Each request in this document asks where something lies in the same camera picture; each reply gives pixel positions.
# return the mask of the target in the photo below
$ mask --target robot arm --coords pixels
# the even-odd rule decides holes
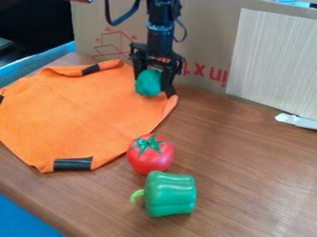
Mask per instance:
[[[112,20],[110,16],[109,0],[105,0],[106,20],[111,26],[121,24],[133,15],[140,6],[141,0],[135,0],[132,8],[121,17]],[[168,97],[175,94],[172,82],[176,74],[183,73],[184,58],[172,50],[173,41],[182,42],[186,35],[185,26],[178,20],[181,16],[180,0],[146,0],[148,23],[146,24],[147,44],[131,43],[130,57],[133,61],[135,79],[139,74],[151,66],[161,69],[161,91]],[[184,38],[177,41],[174,37],[175,22],[184,28]]]

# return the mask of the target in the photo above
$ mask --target wooden surface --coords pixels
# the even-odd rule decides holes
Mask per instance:
[[[70,55],[57,62],[85,64]],[[1,193],[70,236],[315,237],[317,136],[274,121],[278,111],[177,86],[156,129],[175,149],[169,172],[197,181],[192,215],[149,218],[130,194],[145,178],[125,156],[96,170],[40,174],[0,145]]]
[[[316,19],[242,9],[227,93],[317,119],[316,38]]]

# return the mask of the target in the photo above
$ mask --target pepper stem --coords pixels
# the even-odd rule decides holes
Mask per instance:
[[[144,189],[140,189],[138,191],[135,191],[131,196],[130,196],[130,203],[133,204],[135,203],[136,199],[139,198],[140,196],[144,196],[145,195],[145,190]]]

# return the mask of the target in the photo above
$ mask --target black cable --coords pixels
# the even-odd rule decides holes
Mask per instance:
[[[133,15],[137,9],[140,6],[140,2],[141,0],[135,0],[133,7],[131,7],[131,9],[125,13],[124,15],[122,15],[121,17],[112,20],[111,16],[110,16],[110,4],[109,4],[109,0],[105,0],[105,15],[106,15],[106,20],[107,23],[111,26],[117,26],[119,24],[121,24],[124,20],[126,20],[127,18],[129,18],[131,15]]]
[[[187,38],[187,28],[183,25],[183,23],[182,23],[180,20],[176,19],[175,22],[176,22],[177,24],[179,24],[179,25],[184,29],[184,36],[183,36],[183,39],[182,39],[182,40],[179,41],[178,39],[176,39],[175,35],[173,36],[175,42],[181,43],[181,42],[183,42],[183,41]]]

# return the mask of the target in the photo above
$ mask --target wooden table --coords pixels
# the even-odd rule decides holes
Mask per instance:
[[[55,65],[93,63],[69,55]],[[156,129],[175,147],[170,173],[197,180],[192,215],[149,218],[130,194],[145,178],[120,157],[96,171],[40,174],[0,145],[1,192],[73,236],[317,236],[317,134],[277,110],[177,86]]]

